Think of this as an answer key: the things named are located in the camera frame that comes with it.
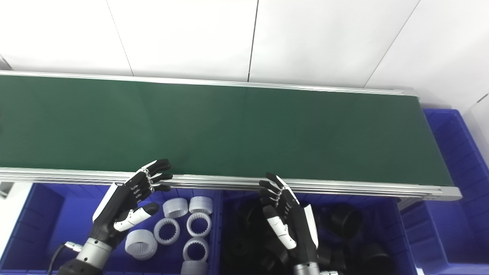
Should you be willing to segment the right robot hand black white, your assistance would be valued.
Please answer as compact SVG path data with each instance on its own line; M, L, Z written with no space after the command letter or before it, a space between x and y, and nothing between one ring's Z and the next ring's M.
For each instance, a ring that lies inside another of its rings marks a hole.
M311 266L318 262L318 236L310 205L302 207L290 186L278 175L267 172L258 193L262 212L288 251L292 265Z

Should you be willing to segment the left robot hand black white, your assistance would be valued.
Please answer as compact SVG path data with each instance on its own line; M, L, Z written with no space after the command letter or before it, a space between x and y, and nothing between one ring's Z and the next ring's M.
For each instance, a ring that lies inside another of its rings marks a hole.
M159 212L157 202L139 206L156 191L168 192L170 186L159 183L173 178L166 173L171 168L168 159L159 159L138 169L127 181L113 184L93 214L89 240L115 249L129 233L129 229Z

